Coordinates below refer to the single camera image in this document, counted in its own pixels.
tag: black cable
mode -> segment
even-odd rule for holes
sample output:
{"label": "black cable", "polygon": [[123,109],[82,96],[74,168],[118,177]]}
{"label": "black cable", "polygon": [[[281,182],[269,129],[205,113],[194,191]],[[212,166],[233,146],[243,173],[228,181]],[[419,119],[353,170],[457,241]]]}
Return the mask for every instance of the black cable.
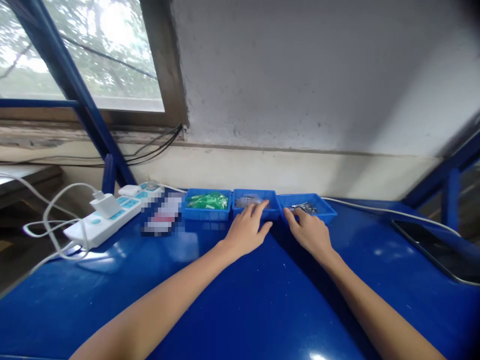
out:
{"label": "black cable", "polygon": [[169,143],[165,144],[166,146],[160,150],[160,152],[156,153],[154,156],[152,156],[151,158],[148,158],[148,159],[145,159],[145,160],[142,160],[142,161],[139,161],[139,162],[136,162],[136,163],[129,163],[128,166],[133,166],[133,165],[138,165],[138,164],[141,164],[141,163],[146,163],[147,161],[150,161],[154,158],[156,158],[157,156],[159,156],[161,153],[163,153],[165,150],[168,149],[168,147],[175,141],[175,139],[177,138],[178,134],[180,133],[180,130],[178,130],[174,136],[172,136],[172,139],[169,140]]}
{"label": "black cable", "polygon": [[88,47],[87,45],[83,45],[75,40],[73,40],[72,38],[66,36],[66,35],[63,35],[63,34],[60,34],[60,36],[65,39],[66,41],[68,41],[69,43],[73,44],[73,45],[76,45],[78,46],[79,48],[82,48],[86,51],[88,51],[89,53],[92,53],[92,54],[95,54],[95,55],[98,55],[102,58],[105,58],[105,59],[108,59],[108,60],[111,60],[115,63],[119,63],[119,64],[122,64],[123,66],[126,66],[127,68],[130,68],[134,71],[136,71],[137,73],[140,73],[142,75],[145,75],[146,77],[149,77],[151,79],[155,79],[155,80],[158,80],[158,78],[154,75],[152,75],[151,73],[147,72],[147,71],[144,71],[144,70],[141,70],[139,69],[138,67],[135,67],[133,65],[130,65],[129,63],[127,62],[124,62],[124,61],[121,61],[121,60],[118,60],[110,55],[107,55],[107,54],[104,54],[103,52],[100,52],[100,51],[97,51],[97,50],[94,50],[92,49],[91,47]]}
{"label": "black cable", "polygon": [[[127,155],[123,155],[124,157],[133,157],[133,156],[136,156],[140,151],[142,151],[143,149],[145,149],[147,146],[150,146],[151,144],[153,144],[155,141],[163,138],[165,135],[173,132],[173,131],[176,131],[178,130],[178,128],[181,128],[182,125],[179,125],[177,127],[172,127],[170,129],[168,129],[167,131],[161,133],[159,136],[155,137],[152,141],[150,141],[149,143],[143,145],[142,147],[140,147],[139,149],[137,149],[137,151],[135,151],[133,154],[127,154]],[[102,157],[101,156],[93,156],[93,157],[85,157],[85,156],[67,156],[67,155],[54,155],[54,156],[42,156],[42,157],[35,157],[35,158],[32,158],[32,159],[28,159],[28,160],[23,160],[23,161],[1,161],[0,160],[0,164],[1,165],[19,165],[19,164],[39,164],[38,160],[47,160],[47,159],[76,159],[76,160],[101,160]]]}
{"label": "black cable", "polygon": [[[176,132],[170,137],[170,139],[168,139],[166,141],[165,144],[160,145],[157,149],[155,149],[153,151],[150,151],[150,152],[147,152],[144,155],[129,159],[129,160],[126,161],[126,163],[129,166],[130,165],[138,165],[138,164],[145,163],[149,160],[152,160],[152,159],[156,158],[158,155],[163,153],[175,141],[175,139],[180,134],[181,130],[182,130],[182,126],[179,125],[176,128]],[[135,161],[135,160],[147,157],[147,156],[149,156],[149,155],[151,155],[155,152],[158,152],[158,153],[156,153],[154,156],[152,156],[148,159],[145,159],[145,160],[142,160],[142,161],[139,161],[139,162],[136,162],[136,163],[130,163],[131,161]],[[71,166],[71,167],[78,167],[78,168],[103,168],[105,166],[104,163],[103,164],[65,164],[65,163],[48,163],[48,162],[29,162],[28,160],[27,161],[19,161],[19,162],[15,163],[15,165],[19,165],[19,164],[26,164],[26,165],[59,165],[59,166]],[[13,165],[13,164],[11,164],[11,163],[5,164],[5,161],[0,161],[0,165]]]}

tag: white power strip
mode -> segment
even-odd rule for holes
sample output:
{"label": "white power strip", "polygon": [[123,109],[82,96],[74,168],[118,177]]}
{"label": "white power strip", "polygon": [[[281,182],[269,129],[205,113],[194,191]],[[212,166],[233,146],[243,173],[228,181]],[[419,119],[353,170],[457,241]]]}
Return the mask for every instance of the white power strip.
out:
{"label": "white power strip", "polygon": [[[123,225],[140,213],[147,202],[161,197],[165,189],[158,186],[155,189],[148,190],[147,183],[140,185],[142,191],[136,196],[122,195],[116,200],[120,204],[121,210],[112,217],[103,218],[98,212],[91,213],[83,218],[85,224],[86,238],[89,248],[100,246],[105,240],[115,234]],[[84,236],[80,222],[63,230],[63,233],[73,242],[74,245],[83,245]]]}

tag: green packet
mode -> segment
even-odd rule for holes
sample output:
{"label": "green packet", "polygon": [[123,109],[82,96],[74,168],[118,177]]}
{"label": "green packet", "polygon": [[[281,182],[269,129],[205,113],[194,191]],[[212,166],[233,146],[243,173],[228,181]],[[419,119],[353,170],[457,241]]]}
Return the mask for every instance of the green packet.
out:
{"label": "green packet", "polygon": [[225,210],[229,205],[229,198],[218,191],[208,194],[194,195],[187,200],[186,207],[192,209],[216,209]]}

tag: blue table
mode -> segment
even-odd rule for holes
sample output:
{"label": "blue table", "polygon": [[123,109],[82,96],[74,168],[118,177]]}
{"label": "blue table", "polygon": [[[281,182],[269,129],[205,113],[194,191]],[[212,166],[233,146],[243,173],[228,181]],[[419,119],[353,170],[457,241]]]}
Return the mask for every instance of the blue table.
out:
{"label": "blue table", "polygon": [[[397,202],[360,203],[412,212]],[[478,341],[480,287],[447,278],[393,230],[391,215],[332,207],[338,213],[330,225],[332,245],[353,271],[448,359],[471,358]],[[87,260],[48,263],[0,300],[0,358],[67,359],[103,324],[207,252],[229,228],[183,220],[172,236],[141,237],[146,216],[131,220]],[[378,358],[332,281],[283,222],[208,286],[150,356]]]}

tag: black phone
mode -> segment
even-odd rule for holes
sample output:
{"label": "black phone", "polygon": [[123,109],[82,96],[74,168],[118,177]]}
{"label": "black phone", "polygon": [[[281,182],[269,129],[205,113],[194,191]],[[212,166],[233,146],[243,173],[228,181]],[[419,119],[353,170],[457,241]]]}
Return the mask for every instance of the black phone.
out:
{"label": "black phone", "polygon": [[420,224],[392,220],[393,227],[455,281],[480,286],[480,258],[466,257]]}

